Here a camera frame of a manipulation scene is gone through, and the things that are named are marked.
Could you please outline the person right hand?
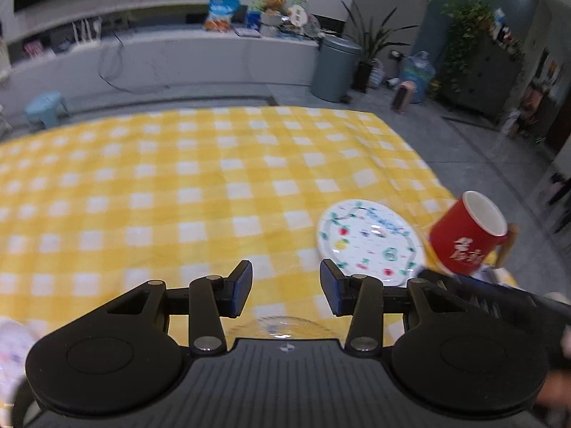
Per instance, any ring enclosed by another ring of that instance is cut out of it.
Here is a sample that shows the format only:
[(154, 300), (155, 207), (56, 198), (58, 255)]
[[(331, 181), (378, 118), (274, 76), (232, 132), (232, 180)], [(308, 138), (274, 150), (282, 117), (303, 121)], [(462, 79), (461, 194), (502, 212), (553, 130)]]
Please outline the person right hand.
[[(570, 305), (570, 300), (560, 293), (549, 293), (545, 297), (550, 300)], [(570, 326), (566, 326), (560, 339), (563, 356), (570, 359)], [(553, 370), (548, 373), (545, 383), (541, 388), (536, 403), (551, 409), (570, 410), (571, 396), (570, 371)]]

